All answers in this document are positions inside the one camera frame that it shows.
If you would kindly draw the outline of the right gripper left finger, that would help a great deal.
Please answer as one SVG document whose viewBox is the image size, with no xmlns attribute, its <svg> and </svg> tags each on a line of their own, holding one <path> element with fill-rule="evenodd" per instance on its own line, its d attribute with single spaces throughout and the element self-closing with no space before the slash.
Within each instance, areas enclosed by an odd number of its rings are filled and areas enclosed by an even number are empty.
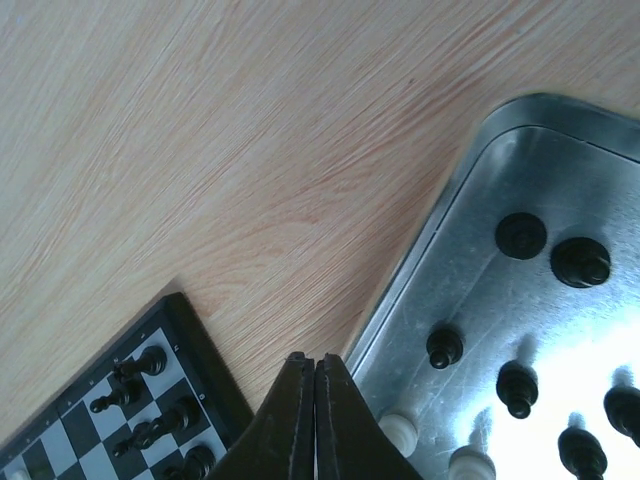
<svg viewBox="0 0 640 480">
<path fill-rule="evenodd" d="M 285 360 L 253 421 L 210 479 L 312 479 L 315 462 L 315 363 Z"/>
</svg>

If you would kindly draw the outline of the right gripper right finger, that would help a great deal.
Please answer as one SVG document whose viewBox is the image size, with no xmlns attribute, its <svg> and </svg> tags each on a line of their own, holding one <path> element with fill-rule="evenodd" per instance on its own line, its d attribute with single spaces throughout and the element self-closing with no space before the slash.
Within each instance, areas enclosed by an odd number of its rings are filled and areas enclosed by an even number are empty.
<svg viewBox="0 0 640 480">
<path fill-rule="evenodd" d="M 320 479 L 418 479 L 376 423 L 343 360 L 327 354 L 314 380 Z"/>
</svg>

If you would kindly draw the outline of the black white chess board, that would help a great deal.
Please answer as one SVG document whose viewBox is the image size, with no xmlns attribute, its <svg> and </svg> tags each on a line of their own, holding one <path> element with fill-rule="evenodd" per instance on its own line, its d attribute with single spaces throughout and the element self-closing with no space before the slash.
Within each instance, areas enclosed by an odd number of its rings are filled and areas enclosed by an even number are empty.
<svg viewBox="0 0 640 480">
<path fill-rule="evenodd" d="M 166 353 L 157 376 L 119 382 L 117 363 L 148 346 Z M 200 407 L 199 421 L 149 449 L 123 457 L 113 447 L 180 398 Z M 182 293 L 161 298 L 31 424 L 1 450 L 4 479 L 204 479 L 254 414 L 194 308 Z"/>
</svg>

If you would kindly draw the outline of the metal tin tray with pieces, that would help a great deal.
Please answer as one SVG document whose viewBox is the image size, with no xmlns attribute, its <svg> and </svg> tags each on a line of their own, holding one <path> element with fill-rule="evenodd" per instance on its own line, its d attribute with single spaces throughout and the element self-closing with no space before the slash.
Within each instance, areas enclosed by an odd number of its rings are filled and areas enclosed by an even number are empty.
<svg viewBox="0 0 640 480">
<path fill-rule="evenodd" d="M 495 229 L 527 212 L 547 230 L 529 260 L 504 255 Z M 572 288 L 551 270 L 559 242 L 588 237 L 611 257 L 602 285 Z M 459 330 L 460 361 L 429 363 L 426 340 Z M 515 360 L 537 375 L 523 420 L 496 393 Z M 372 414 L 402 415 L 418 431 L 409 462 L 444 479 L 451 455 L 471 446 L 500 479 L 568 479 L 558 440 L 586 430 L 607 458 L 605 477 L 639 475 L 632 402 L 605 412 L 607 393 L 639 384 L 639 117 L 549 93 L 490 113 L 350 352 L 348 367 Z"/>
</svg>

